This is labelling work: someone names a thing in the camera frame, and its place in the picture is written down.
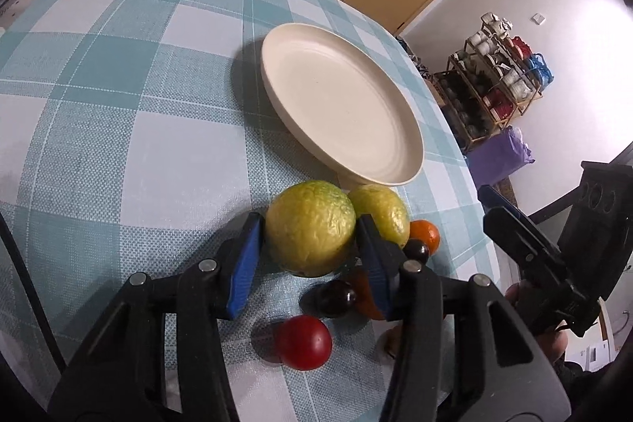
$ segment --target wrinkled yellow fruit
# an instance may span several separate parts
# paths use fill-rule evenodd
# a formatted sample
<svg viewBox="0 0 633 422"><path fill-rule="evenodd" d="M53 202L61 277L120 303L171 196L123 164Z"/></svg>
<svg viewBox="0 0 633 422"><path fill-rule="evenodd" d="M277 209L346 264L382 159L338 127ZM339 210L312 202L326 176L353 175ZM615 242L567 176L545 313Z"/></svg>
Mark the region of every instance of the wrinkled yellow fruit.
<svg viewBox="0 0 633 422"><path fill-rule="evenodd" d="M404 247L409 240L409 213L396 192L387 186L363 185L347 196L357 217L371 215L382 238Z"/></svg>
<svg viewBox="0 0 633 422"><path fill-rule="evenodd" d="M308 181L272 202L265 231L270 255L282 269L315 278L347 260L355 225L354 207L340 188Z"/></svg>

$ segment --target teal and white tablecloth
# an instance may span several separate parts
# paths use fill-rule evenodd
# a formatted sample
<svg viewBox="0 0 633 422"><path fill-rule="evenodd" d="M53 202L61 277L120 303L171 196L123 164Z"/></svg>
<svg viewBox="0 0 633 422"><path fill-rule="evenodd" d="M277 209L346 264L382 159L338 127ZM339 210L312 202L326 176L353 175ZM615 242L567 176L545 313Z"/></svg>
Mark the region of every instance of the teal and white tablecloth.
<svg viewBox="0 0 633 422"><path fill-rule="evenodd" d="M414 219L440 227L431 266L498 280L442 113L395 39L356 10L338 0L36 0L0 38L0 210L67 359L133 272L181 271L288 186L337 182L288 133L263 88L262 39L289 22L346 38L401 88L425 163L398 193ZM45 402L58 376L5 250L0 274L0 348ZM376 342L387 324L328 321L334 351L315 371L271 358L269 323L298 314L313 282L264 256L248 307L220 326L245 422L378 418L390 369ZM170 369L174 327L169 318Z"/></svg>

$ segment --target plate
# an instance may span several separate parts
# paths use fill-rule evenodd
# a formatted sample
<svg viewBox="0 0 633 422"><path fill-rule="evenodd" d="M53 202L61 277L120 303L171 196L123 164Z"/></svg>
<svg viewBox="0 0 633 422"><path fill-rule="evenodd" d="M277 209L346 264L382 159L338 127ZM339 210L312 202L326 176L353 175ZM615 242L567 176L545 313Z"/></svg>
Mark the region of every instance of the plate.
<svg viewBox="0 0 633 422"><path fill-rule="evenodd" d="M330 168L387 186L404 185L422 169L422 135L409 103L347 40L315 26L277 26L263 42L262 75L286 127Z"/></svg>

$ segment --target wall switch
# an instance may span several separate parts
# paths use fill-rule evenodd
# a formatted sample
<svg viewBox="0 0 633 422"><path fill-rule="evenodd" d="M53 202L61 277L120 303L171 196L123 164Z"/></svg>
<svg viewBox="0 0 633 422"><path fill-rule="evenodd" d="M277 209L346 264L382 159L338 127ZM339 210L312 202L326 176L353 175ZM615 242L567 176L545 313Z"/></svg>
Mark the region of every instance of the wall switch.
<svg viewBox="0 0 633 422"><path fill-rule="evenodd" d="M540 26L543 22L545 22L545 17L540 13L535 13L532 17L532 21L534 24Z"/></svg>

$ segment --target silver bolt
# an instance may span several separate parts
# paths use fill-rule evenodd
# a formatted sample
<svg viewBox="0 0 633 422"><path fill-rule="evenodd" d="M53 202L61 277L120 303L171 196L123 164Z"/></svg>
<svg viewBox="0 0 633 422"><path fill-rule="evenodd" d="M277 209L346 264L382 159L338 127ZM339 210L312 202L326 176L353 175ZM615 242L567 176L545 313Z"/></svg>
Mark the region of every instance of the silver bolt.
<svg viewBox="0 0 633 422"><path fill-rule="evenodd" d="M198 263L198 268L202 272L213 272L218 267L218 262L214 259L204 259Z"/></svg>
<svg viewBox="0 0 633 422"><path fill-rule="evenodd" d="M144 272L135 272L130 276L130 284L132 286L141 286L147 280L147 275Z"/></svg>
<svg viewBox="0 0 633 422"><path fill-rule="evenodd" d="M473 281L475 282L476 285L479 285L479 286L490 286L490 284L492 283L490 278L486 276L485 274L475 274L473 276Z"/></svg>
<svg viewBox="0 0 633 422"><path fill-rule="evenodd" d="M402 268L411 274L417 274L422 270L422 263L416 259L408 259L402 264Z"/></svg>

